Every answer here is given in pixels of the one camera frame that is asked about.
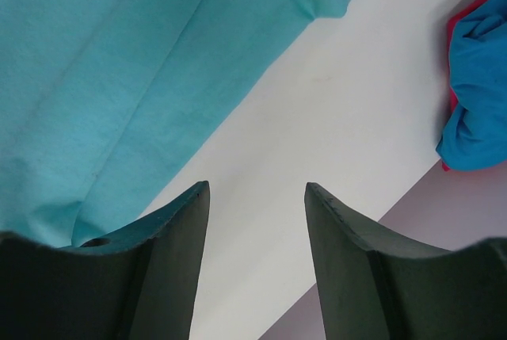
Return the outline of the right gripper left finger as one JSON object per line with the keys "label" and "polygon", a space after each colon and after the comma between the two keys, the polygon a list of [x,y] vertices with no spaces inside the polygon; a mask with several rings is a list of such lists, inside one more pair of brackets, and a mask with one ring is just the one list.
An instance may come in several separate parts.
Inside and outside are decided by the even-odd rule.
{"label": "right gripper left finger", "polygon": [[187,339],[209,184],[79,247],[1,234],[4,339]]}

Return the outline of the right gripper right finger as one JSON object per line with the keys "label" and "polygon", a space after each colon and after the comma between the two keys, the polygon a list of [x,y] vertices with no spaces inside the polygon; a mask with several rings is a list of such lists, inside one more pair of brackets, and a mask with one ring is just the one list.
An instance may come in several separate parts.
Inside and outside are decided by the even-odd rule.
{"label": "right gripper right finger", "polygon": [[505,338],[505,239],[430,246],[314,182],[304,203],[328,339]]}

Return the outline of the teal t shirt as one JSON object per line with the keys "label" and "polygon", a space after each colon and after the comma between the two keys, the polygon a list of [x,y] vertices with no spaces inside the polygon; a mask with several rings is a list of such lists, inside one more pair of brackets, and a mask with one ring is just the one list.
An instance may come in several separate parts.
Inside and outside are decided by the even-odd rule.
{"label": "teal t shirt", "polygon": [[79,246],[135,220],[350,0],[1,0],[1,228]]}

